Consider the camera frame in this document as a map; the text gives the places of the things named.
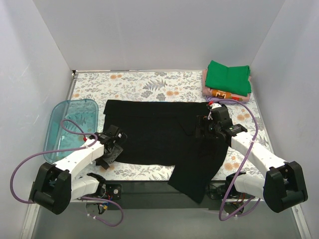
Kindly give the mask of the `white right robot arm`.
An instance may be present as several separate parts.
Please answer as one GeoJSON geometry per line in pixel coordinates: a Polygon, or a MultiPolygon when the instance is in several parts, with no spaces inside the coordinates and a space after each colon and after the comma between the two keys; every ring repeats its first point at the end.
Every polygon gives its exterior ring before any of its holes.
{"type": "Polygon", "coordinates": [[[240,169],[225,182],[223,200],[250,195],[264,200],[275,213],[282,212],[308,200],[302,167],[295,161],[287,162],[258,143],[240,124],[233,124],[225,105],[210,102],[209,114],[198,116],[196,135],[227,144],[244,155],[262,174],[252,177],[240,169]]]}

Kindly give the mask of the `floral table mat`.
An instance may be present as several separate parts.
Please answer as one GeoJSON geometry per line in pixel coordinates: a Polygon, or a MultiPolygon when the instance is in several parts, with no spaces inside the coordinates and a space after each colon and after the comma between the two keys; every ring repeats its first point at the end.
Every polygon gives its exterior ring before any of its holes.
{"type": "MultiPolygon", "coordinates": [[[[79,73],[71,90],[71,100],[92,99],[99,108],[97,131],[102,131],[104,108],[107,100],[138,102],[205,102],[202,95],[202,71],[172,72],[85,72],[79,73]]],[[[266,128],[259,112],[253,88],[250,101],[245,104],[256,118],[258,136],[256,141],[272,150],[266,128]]],[[[227,105],[234,124],[240,123],[251,135],[255,133],[255,124],[249,112],[240,104],[227,105]]],[[[213,180],[224,180],[235,173],[244,156],[228,148],[227,156],[213,180]]],[[[174,167],[160,165],[136,165],[113,162],[105,170],[95,163],[88,165],[77,177],[93,172],[107,180],[166,181],[174,167]]],[[[243,172],[252,177],[262,178],[259,170],[246,161],[243,172]]]]}

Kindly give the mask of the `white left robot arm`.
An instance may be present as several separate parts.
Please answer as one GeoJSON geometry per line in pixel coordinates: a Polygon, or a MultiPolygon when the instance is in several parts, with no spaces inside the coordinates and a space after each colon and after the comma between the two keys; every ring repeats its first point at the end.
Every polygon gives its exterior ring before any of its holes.
{"type": "Polygon", "coordinates": [[[114,125],[105,132],[96,132],[83,144],[81,150],[50,164],[42,164],[33,182],[29,199],[56,215],[61,214],[73,200],[83,196],[101,199],[107,195],[104,177],[88,173],[77,175],[88,165],[96,162],[107,168],[123,151],[118,142],[125,134],[114,125]]]}

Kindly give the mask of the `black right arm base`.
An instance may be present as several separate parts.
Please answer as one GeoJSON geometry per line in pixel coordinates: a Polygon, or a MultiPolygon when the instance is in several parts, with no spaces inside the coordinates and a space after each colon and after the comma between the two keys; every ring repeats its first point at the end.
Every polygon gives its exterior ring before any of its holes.
{"type": "MultiPolygon", "coordinates": [[[[223,182],[211,182],[206,188],[206,193],[210,199],[222,200],[226,195],[227,188],[228,187],[223,182]]],[[[240,193],[233,187],[227,196],[226,202],[232,204],[241,204],[244,203],[244,201],[248,198],[249,195],[240,193]]]]}

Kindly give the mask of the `black t-shirt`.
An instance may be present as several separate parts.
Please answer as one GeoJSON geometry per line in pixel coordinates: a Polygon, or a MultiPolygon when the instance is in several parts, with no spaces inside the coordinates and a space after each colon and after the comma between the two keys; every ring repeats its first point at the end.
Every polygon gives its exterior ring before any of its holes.
{"type": "Polygon", "coordinates": [[[208,113],[204,102],[107,100],[103,129],[114,125],[128,136],[117,162],[174,166],[168,184],[200,204],[228,150],[222,140],[195,136],[197,117],[208,113]]]}

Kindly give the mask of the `teal plastic bin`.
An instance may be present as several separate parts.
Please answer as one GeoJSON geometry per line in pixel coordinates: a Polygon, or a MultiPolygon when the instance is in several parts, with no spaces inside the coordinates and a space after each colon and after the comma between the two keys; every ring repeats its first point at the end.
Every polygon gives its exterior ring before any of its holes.
{"type": "Polygon", "coordinates": [[[78,148],[84,144],[82,135],[72,134],[97,131],[98,105],[94,100],[67,100],[57,104],[52,110],[44,151],[78,148]]]}

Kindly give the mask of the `aluminium frame rail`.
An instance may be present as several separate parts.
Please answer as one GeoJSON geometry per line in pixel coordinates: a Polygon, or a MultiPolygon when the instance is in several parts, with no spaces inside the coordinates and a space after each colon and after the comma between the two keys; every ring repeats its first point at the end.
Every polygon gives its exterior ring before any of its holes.
{"type": "Polygon", "coordinates": [[[97,206],[73,202],[55,215],[37,207],[28,217],[24,239],[309,239],[300,206],[272,212],[264,202],[245,207],[246,216],[220,221],[220,200],[206,196],[201,204],[171,188],[164,181],[121,182],[118,210],[112,206],[104,225],[86,215],[97,206]]]}

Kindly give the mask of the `lavender folded t-shirt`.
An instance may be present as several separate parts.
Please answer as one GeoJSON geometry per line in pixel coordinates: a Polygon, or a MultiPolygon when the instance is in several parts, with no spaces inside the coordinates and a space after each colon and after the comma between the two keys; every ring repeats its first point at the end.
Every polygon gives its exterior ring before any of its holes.
{"type": "Polygon", "coordinates": [[[218,104],[225,104],[225,105],[233,105],[233,104],[238,104],[240,101],[237,100],[232,100],[232,99],[220,99],[217,97],[211,97],[211,96],[205,96],[204,97],[207,102],[215,102],[218,104]]]}

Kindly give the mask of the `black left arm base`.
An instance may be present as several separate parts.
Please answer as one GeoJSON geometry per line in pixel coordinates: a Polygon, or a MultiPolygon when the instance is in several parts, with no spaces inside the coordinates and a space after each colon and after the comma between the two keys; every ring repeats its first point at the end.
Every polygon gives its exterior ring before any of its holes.
{"type": "Polygon", "coordinates": [[[120,200],[122,194],[121,184],[102,184],[94,193],[86,193],[84,197],[102,198],[108,200],[120,200]]]}

